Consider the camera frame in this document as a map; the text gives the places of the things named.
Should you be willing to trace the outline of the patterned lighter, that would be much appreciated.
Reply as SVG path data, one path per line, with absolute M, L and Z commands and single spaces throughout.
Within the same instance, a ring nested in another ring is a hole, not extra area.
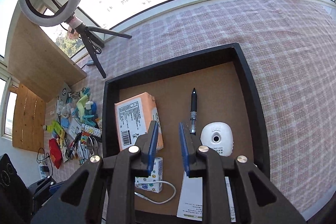
M 96 127 L 93 127 L 93 126 L 90 126 L 84 123 L 81 124 L 81 130 L 85 133 L 88 133 L 98 138 L 102 136 L 102 131 L 100 128 L 96 128 Z

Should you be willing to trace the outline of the orange tissue pack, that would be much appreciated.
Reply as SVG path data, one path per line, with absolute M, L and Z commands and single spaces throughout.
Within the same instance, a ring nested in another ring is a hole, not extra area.
M 155 98 L 147 92 L 114 105 L 120 150 L 135 145 L 139 136 L 148 132 L 150 122 L 158 123 L 157 151 L 162 150 L 163 136 Z

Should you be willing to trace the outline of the star patterned tissue pack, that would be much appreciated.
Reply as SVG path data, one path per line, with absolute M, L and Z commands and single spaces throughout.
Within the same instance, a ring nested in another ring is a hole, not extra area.
M 136 177 L 135 187 L 149 192 L 159 193 L 163 188 L 163 158 L 156 157 L 149 177 Z

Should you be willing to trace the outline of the wooden slat panel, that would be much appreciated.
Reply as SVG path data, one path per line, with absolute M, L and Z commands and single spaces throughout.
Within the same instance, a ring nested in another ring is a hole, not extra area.
M 26 151 L 38 152 L 44 147 L 46 103 L 23 84 L 16 91 L 12 145 Z

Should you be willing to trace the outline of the green cloth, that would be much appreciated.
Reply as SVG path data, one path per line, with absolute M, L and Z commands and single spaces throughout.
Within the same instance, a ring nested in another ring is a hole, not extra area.
M 83 116 L 85 115 L 85 105 L 87 102 L 88 102 L 88 96 L 84 95 L 76 103 L 76 107 L 78 110 L 78 117 L 80 120 L 82 120 Z

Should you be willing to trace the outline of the black pen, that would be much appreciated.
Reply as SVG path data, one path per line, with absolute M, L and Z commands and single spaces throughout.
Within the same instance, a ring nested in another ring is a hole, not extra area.
M 190 134 L 196 135 L 196 123 L 197 123 L 197 92 L 193 88 L 191 93 L 191 110 L 190 110 Z

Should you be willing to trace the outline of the white paper booklet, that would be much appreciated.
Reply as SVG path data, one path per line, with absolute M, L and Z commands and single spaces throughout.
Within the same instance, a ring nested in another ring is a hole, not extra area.
M 189 178 L 183 174 L 177 217 L 201 221 L 203 208 L 202 178 Z

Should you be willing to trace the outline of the grey T9 card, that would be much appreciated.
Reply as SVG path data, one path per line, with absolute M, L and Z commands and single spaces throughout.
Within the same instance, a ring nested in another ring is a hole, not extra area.
M 63 86 L 59 92 L 59 99 L 66 103 L 68 94 L 70 94 L 70 92 L 71 88 L 66 83 L 63 83 Z

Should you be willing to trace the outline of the black tray with cork bottom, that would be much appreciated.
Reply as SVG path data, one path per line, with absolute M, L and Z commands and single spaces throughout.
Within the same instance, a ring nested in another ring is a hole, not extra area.
M 256 84 L 240 44 L 233 43 L 175 57 L 109 80 L 102 108 L 103 155 L 120 151 L 114 105 L 147 92 L 155 98 L 163 136 L 163 179 L 159 193 L 135 199 L 140 223 L 185 223 L 177 217 L 183 180 L 179 124 L 190 124 L 191 93 L 198 95 L 197 132 L 211 122 L 232 129 L 232 155 L 245 155 L 270 174 L 265 119 Z

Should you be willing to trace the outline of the white pencil sharpener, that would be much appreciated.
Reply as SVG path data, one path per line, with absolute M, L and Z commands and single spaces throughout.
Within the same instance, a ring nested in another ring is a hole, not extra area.
M 201 143 L 221 156 L 230 156 L 234 148 L 232 130 L 224 122 L 209 123 L 202 129 Z

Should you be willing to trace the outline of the white power strip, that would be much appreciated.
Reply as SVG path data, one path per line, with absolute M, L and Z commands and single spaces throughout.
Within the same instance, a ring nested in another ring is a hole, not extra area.
M 50 175 L 50 169 L 47 165 L 39 164 L 39 173 L 41 179 L 46 178 Z

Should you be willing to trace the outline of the large wooden board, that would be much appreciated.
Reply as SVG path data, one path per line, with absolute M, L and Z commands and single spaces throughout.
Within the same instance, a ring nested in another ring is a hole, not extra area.
M 22 12 L 14 14 L 7 41 L 7 71 L 45 102 L 55 98 L 64 84 L 72 86 L 87 76 Z

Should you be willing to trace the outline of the red fabric pouch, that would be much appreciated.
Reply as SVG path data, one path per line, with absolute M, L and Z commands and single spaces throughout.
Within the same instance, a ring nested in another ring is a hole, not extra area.
M 58 146 L 56 139 L 49 140 L 50 158 L 56 169 L 59 169 L 62 164 L 62 152 Z

